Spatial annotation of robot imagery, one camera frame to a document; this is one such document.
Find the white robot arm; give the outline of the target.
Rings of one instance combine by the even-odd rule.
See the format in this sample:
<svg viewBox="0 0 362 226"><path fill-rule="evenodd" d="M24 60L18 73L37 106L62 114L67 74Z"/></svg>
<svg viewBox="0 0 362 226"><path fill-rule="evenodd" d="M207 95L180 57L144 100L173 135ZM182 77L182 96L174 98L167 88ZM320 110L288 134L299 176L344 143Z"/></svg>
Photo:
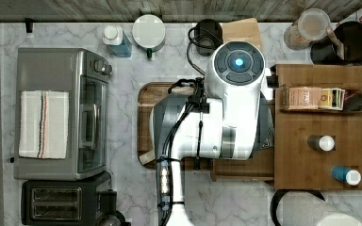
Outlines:
<svg viewBox="0 0 362 226"><path fill-rule="evenodd" d="M185 210L181 160L246 160L264 145L270 110L261 91L265 59L249 42L219 46L202 77L180 79L152 108L158 226L192 226Z"/></svg>

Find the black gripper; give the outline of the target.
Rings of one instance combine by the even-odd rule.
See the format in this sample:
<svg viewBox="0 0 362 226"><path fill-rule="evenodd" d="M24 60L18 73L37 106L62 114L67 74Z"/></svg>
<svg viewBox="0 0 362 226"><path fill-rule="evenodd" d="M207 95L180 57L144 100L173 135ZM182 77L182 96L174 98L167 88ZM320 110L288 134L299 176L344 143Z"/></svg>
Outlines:
<svg viewBox="0 0 362 226"><path fill-rule="evenodd" d="M168 88L168 93L173 93L175 88L192 88L192 93L188 94L187 104L192 105L195 111L203 113L209 112L209 103L206 101L204 79L201 77L195 79L180 79Z"/></svg>

